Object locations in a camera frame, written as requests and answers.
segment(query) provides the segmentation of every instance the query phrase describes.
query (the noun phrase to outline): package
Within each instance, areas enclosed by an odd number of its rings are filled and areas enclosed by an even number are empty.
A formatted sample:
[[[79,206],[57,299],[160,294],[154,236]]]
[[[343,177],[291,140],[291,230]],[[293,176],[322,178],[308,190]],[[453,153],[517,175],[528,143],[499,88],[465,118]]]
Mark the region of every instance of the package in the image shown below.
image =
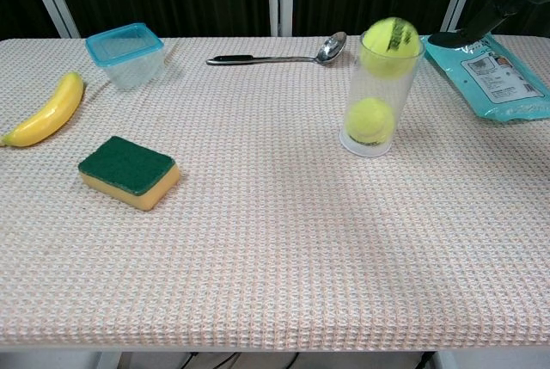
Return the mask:
[[[498,121],[550,117],[550,90],[490,34],[456,49],[432,45],[428,36],[422,41],[479,117]]]

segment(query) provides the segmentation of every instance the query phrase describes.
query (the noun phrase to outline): sponge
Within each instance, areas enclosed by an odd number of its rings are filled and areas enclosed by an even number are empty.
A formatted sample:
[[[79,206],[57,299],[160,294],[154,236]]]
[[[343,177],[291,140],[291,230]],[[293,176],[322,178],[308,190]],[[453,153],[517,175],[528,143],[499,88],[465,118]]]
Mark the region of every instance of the sponge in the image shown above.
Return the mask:
[[[180,179],[169,156],[113,136],[78,164],[84,183],[148,211]]]

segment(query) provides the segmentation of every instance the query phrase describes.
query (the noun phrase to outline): yellow banana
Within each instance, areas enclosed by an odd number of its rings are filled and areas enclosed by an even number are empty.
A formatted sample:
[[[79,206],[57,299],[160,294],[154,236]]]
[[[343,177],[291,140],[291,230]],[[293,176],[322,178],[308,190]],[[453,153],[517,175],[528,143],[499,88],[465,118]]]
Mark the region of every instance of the yellow banana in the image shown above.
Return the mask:
[[[84,82],[76,72],[65,74],[52,98],[35,115],[0,138],[0,146],[26,147],[49,137],[75,113],[83,97]]]

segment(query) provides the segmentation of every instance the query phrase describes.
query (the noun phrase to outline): spoon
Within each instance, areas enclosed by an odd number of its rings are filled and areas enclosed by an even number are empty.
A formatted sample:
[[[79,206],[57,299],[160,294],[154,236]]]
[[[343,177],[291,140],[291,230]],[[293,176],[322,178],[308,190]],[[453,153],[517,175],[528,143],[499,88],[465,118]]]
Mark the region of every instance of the spoon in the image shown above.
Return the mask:
[[[334,61],[345,46],[345,32],[337,32],[321,46],[314,58],[311,57],[253,57],[252,55],[222,55],[207,59],[208,65],[248,65],[265,62],[316,62],[319,65]]]

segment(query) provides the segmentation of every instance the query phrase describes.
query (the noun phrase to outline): tennis ball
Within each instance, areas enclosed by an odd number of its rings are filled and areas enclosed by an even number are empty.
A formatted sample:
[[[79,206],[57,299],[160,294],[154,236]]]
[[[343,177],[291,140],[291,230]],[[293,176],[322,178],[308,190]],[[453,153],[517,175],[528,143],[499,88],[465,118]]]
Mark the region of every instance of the tennis ball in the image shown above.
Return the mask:
[[[363,98],[351,105],[345,117],[348,135],[362,144],[380,144],[391,139],[395,129],[393,109],[380,98]]]
[[[407,74],[420,53],[419,33],[400,18],[376,22],[364,33],[359,47],[361,64],[376,77],[394,79]]]

